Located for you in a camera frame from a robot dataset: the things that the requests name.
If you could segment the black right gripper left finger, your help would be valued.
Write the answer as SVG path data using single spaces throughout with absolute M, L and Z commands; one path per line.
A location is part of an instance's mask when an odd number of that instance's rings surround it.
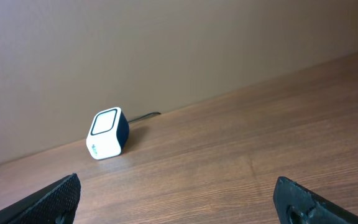
M 80 195 L 73 173 L 0 210 L 0 224 L 72 224 Z

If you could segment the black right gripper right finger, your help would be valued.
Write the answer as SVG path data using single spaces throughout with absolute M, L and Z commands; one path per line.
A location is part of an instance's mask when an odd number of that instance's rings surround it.
M 291 179 L 277 179 L 273 202 L 281 224 L 358 224 L 358 216 Z

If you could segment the white barcode scanner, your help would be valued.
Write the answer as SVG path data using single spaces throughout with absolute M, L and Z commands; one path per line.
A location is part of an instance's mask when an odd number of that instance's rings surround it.
M 100 111 L 86 138 L 91 157 L 96 160 L 119 156 L 129 137 L 129 123 L 120 107 Z

